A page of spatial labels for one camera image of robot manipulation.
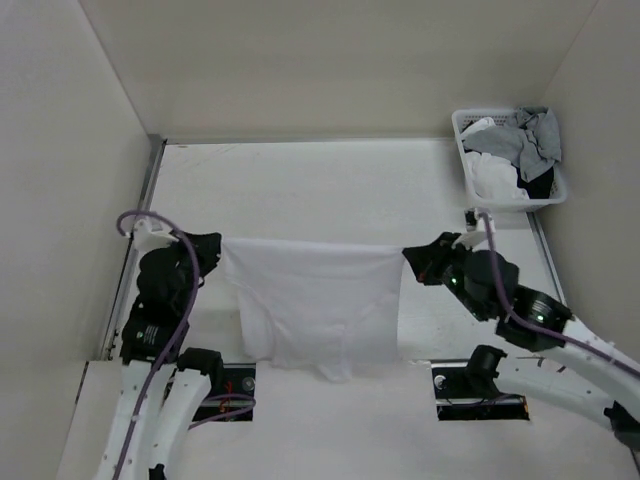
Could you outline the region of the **white garment in basket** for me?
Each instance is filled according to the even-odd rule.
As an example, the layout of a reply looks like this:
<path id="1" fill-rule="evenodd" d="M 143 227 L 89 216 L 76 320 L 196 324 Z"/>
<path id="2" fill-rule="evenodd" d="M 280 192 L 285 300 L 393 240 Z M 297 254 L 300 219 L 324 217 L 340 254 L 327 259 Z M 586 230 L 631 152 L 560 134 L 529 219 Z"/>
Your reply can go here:
<path id="1" fill-rule="evenodd" d="M 513 130 L 495 124 L 491 117 L 483 117 L 469 125 L 461 134 L 462 140 L 486 129 L 489 135 L 480 135 L 480 151 L 464 146 L 465 161 L 476 194 L 486 200 L 521 201 L 529 197 L 517 186 L 517 169 L 523 150 L 522 136 Z"/>

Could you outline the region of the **grey tank top in basket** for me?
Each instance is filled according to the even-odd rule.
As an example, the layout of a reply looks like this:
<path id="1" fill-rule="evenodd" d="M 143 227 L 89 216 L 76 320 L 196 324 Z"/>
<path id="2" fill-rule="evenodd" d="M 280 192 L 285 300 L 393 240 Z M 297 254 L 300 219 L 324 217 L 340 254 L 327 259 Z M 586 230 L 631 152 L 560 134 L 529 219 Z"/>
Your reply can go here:
<path id="1" fill-rule="evenodd" d="M 560 129 L 553 111 L 544 106 L 521 106 L 502 125 L 462 134 L 466 150 L 509 160 L 530 183 L 562 160 Z"/>

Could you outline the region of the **white plastic laundry basket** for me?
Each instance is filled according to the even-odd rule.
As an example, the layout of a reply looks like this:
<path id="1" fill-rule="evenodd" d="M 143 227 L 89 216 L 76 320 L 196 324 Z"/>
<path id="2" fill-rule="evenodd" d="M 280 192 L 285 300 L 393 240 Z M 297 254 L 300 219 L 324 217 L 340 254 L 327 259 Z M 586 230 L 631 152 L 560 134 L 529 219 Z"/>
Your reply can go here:
<path id="1" fill-rule="evenodd" d="M 546 206 L 557 205 L 568 198 L 568 187 L 558 165 L 553 167 L 549 195 L 534 199 L 517 186 L 519 176 L 506 160 L 483 153 L 466 151 L 464 132 L 470 126 L 503 126 L 515 113 L 514 108 L 470 108 L 452 113 L 454 139 L 464 172 L 469 205 L 496 212 L 534 212 Z"/>

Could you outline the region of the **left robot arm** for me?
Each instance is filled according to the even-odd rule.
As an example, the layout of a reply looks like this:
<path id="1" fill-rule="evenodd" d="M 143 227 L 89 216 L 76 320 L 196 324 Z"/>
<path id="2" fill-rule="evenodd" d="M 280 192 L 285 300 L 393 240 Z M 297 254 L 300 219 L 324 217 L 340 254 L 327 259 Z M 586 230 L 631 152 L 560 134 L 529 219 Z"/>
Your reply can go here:
<path id="1" fill-rule="evenodd" d="M 185 348 L 188 316 L 221 256 L 218 233 L 161 234 L 139 261 L 121 333 L 122 384 L 98 479 L 169 479 L 201 403 L 224 387 L 215 350 Z"/>

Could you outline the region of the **metal left table rail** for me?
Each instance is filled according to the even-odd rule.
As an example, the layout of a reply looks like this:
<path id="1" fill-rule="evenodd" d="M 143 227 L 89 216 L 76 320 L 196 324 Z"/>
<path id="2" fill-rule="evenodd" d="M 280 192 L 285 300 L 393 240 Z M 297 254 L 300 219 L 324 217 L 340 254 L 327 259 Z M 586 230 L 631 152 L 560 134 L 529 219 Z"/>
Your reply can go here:
<path id="1" fill-rule="evenodd" d="M 139 198 L 135 207 L 138 210 L 146 210 L 150 204 L 158 178 L 158 172 L 164 154 L 166 139 L 159 134 L 149 134 L 150 153 L 146 163 L 145 175 L 141 186 Z M 97 358 L 110 360 L 118 334 L 118 325 L 124 310 L 126 298 L 133 278 L 136 254 L 132 252 L 131 243 L 127 244 L 122 268 L 115 286 L 113 300 L 105 320 L 104 332 L 99 344 Z"/>

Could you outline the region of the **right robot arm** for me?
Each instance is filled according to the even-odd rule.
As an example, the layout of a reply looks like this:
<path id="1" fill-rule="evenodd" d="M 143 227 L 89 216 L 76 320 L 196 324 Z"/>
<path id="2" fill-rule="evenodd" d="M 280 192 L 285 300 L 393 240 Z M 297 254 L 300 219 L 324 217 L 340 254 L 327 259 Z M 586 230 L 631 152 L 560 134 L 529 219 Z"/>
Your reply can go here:
<path id="1" fill-rule="evenodd" d="M 403 251 L 418 283 L 446 288 L 510 351 L 477 345 L 446 377 L 442 398 L 467 389 L 481 407 L 533 397 L 585 417 L 639 447 L 639 366 L 591 332 L 565 305 L 519 282 L 519 268 L 471 234 L 444 232 Z"/>

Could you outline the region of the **white tank top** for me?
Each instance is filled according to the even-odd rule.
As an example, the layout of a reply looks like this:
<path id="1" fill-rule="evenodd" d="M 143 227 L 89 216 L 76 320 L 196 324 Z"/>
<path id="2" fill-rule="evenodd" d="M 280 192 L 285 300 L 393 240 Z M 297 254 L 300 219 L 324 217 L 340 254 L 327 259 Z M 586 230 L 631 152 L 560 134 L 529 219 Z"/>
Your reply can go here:
<path id="1" fill-rule="evenodd" d="M 245 353 L 279 368 L 312 367 L 332 382 L 397 360 L 404 263 L 395 246 L 222 242 Z"/>

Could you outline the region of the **black garment in basket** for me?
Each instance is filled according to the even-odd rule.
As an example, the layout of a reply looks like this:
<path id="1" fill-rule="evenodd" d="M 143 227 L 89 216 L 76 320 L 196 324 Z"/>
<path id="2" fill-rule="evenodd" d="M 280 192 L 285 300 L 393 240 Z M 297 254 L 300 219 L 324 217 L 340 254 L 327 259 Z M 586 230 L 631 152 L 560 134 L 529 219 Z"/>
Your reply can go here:
<path id="1" fill-rule="evenodd" d="M 547 170 L 530 182 L 523 180 L 520 175 L 520 170 L 517 169 L 517 186 L 520 189 L 524 189 L 528 197 L 532 200 L 548 199 L 551 195 L 554 179 L 555 173 L 553 168 Z"/>

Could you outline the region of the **white front cover board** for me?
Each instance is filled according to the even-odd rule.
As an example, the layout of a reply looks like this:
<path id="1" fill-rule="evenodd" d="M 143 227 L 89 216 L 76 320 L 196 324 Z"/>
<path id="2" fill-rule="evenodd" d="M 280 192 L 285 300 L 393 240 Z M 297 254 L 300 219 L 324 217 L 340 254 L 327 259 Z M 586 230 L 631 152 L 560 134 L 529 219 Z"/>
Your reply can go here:
<path id="1" fill-rule="evenodd" d="M 257 367 L 249 422 L 190 432 L 181 479 L 634 479 L 630 452 L 577 415 L 529 404 L 526 421 L 441 421 L 431 375 L 395 364 L 344 384 Z"/>

